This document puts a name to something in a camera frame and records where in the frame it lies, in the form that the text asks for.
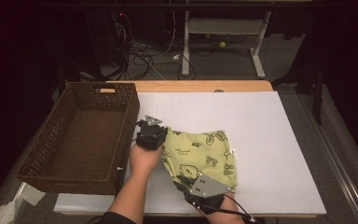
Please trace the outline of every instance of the white metal frame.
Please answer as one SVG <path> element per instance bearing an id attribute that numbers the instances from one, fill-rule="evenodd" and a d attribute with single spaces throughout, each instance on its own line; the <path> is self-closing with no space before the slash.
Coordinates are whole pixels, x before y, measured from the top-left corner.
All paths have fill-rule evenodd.
<path id="1" fill-rule="evenodd" d="M 211 34 L 211 35 L 258 35 L 257 44 L 250 48 L 250 53 L 255 66 L 257 77 L 266 77 L 263 66 L 258 57 L 264 35 L 269 25 L 271 12 L 266 12 L 264 20 L 229 20 L 229 19 L 190 19 L 189 12 L 185 16 L 185 47 L 182 59 L 182 76 L 190 74 L 190 50 L 188 47 L 189 34 Z"/>

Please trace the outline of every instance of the brown basket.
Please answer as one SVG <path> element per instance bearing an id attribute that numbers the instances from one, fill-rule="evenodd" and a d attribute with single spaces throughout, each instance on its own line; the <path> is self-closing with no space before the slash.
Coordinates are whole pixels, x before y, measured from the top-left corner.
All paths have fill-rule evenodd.
<path id="1" fill-rule="evenodd" d="M 138 113 L 133 83 L 70 83 L 17 178 L 44 192 L 116 194 Z"/>

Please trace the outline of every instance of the black sleeve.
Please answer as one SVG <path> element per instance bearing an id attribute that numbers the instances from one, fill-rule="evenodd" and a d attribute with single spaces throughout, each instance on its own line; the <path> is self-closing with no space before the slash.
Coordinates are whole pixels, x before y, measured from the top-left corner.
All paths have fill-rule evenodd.
<path id="1" fill-rule="evenodd" d="M 135 222 L 121 214 L 106 212 L 98 224 L 135 224 Z"/>

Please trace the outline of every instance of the yellow cloth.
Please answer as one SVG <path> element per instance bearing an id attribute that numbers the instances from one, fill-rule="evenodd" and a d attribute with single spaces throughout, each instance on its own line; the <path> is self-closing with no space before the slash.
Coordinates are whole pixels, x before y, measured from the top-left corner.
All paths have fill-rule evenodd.
<path id="1" fill-rule="evenodd" d="M 182 180 L 194 180 L 199 173 L 212 177 L 232 190 L 237 186 L 234 156 L 223 131 L 193 134 L 168 128 L 162 160 L 172 179 L 188 189 L 191 187 Z"/>

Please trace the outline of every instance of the human hand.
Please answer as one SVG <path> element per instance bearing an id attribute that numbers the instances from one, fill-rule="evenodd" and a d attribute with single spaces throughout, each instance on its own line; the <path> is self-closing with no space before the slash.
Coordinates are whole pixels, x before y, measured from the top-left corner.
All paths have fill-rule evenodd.
<path id="1" fill-rule="evenodd" d="M 158 165 L 162 146 L 157 150 L 146 150 L 138 145 L 133 145 L 130 150 L 130 168 L 132 175 L 149 177 Z"/>
<path id="2" fill-rule="evenodd" d="M 227 196 L 234 198 L 233 193 L 226 193 Z M 221 209 L 229 210 L 233 212 L 238 212 L 238 206 L 230 200 L 228 197 L 225 196 L 225 200 L 223 200 L 222 205 L 220 205 Z M 221 213 L 221 212 L 214 212 L 210 215 L 206 215 L 204 212 L 196 208 L 201 214 L 203 214 L 211 224 L 224 224 L 224 223 L 230 223 L 230 224 L 243 224 L 243 220 L 238 215 L 232 215 L 227 213 Z"/>

